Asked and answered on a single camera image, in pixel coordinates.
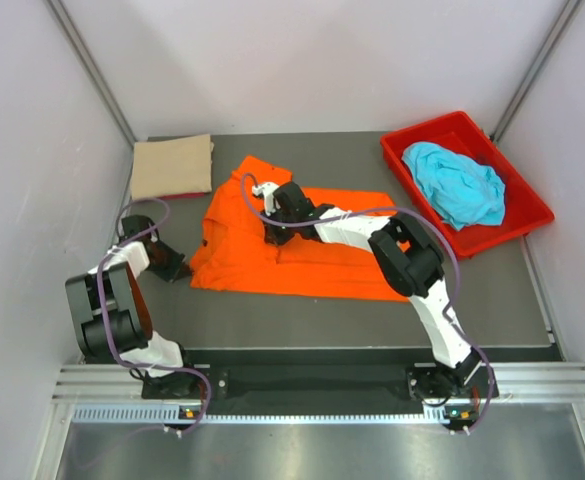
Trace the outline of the orange t shirt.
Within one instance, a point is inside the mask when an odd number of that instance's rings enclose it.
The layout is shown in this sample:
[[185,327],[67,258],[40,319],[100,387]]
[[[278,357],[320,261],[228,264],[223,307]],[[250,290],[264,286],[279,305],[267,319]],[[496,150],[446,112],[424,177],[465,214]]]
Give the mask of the orange t shirt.
[[190,261],[195,289],[405,303],[386,283],[374,256],[360,249],[293,238],[264,240],[264,225],[241,195],[240,179],[282,185],[293,173],[247,156],[216,189],[203,222],[203,241]]

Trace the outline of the blue t shirt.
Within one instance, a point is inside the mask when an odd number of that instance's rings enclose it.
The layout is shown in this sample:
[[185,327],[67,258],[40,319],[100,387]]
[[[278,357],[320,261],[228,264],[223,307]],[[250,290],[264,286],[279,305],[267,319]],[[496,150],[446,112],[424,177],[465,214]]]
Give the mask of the blue t shirt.
[[506,185],[494,168],[432,142],[410,145],[402,161],[429,205],[454,230],[503,223]]

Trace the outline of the folded beige t shirt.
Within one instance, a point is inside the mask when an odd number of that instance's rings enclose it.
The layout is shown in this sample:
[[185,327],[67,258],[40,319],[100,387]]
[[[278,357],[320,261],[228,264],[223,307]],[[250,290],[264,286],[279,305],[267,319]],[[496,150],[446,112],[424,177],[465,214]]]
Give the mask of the folded beige t shirt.
[[129,186],[131,198],[210,193],[213,149],[209,134],[137,142]]

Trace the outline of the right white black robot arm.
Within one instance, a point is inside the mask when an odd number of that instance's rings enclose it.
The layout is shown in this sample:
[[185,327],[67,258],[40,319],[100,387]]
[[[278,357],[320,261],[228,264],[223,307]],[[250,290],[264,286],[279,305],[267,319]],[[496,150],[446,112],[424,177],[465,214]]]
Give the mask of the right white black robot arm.
[[408,299],[432,347],[434,365],[409,371],[411,395],[444,402],[474,385],[482,358],[463,332],[444,278],[444,256],[422,223],[408,213],[356,215],[316,205],[294,182],[251,188],[263,200],[265,241],[282,246],[295,237],[343,245],[373,255],[391,290]]

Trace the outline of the aluminium frame rail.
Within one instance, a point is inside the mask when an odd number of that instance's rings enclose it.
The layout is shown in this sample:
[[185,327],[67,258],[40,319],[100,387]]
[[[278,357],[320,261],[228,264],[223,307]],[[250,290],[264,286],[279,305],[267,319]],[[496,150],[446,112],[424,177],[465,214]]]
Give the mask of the aluminium frame rail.
[[[492,365],[498,403],[585,403],[585,364],[498,362]],[[66,365],[52,393],[57,403],[132,403],[141,383],[116,365]]]

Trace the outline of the red plastic bin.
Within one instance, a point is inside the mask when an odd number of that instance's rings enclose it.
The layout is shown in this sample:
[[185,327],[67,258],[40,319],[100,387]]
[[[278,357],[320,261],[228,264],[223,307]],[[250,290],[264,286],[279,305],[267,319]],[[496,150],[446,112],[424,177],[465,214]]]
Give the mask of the red plastic bin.
[[[435,143],[493,168],[505,183],[505,216],[499,226],[468,226],[459,231],[433,209],[403,162],[404,151],[418,141]],[[456,255],[471,258],[524,236],[554,220],[554,214],[483,130],[463,111],[386,133],[380,138],[383,158],[412,203],[446,237]]]

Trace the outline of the folded red t shirt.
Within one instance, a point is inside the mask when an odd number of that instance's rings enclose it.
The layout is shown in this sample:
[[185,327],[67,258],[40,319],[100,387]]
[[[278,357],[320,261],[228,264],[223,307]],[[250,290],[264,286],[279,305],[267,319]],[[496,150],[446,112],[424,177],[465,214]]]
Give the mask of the folded red t shirt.
[[178,199],[196,199],[202,198],[208,195],[209,192],[195,192],[195,193],[179,193],[171,195],[162,195],[158,198],[165,201],[178,200]]

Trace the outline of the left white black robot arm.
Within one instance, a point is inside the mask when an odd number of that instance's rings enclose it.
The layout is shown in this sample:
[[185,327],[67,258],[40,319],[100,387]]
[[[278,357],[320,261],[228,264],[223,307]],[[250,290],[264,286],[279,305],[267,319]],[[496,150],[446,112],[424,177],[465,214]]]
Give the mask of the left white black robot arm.
[[[102,312],[106,311],[114,345],[121,359],[136,366],[130,375],[143,383],[142,396],[151,399],[185,398],[202,388],[197,370],[188,366],[187,354],[177,342],[163,338],[153,327],[138,277],[149,271],[173,283],[192,275],[185,255],[160,239],[156,224],[147,216],[122,219],[122,241],[144,231],[145,236],[110,250],[103,267],[105,298],[99,297],[97,270],[74,276],[65,291],[79,349],[90,363],[115,361],[109,349]],[[169,366],[166,371],[158,365]]]

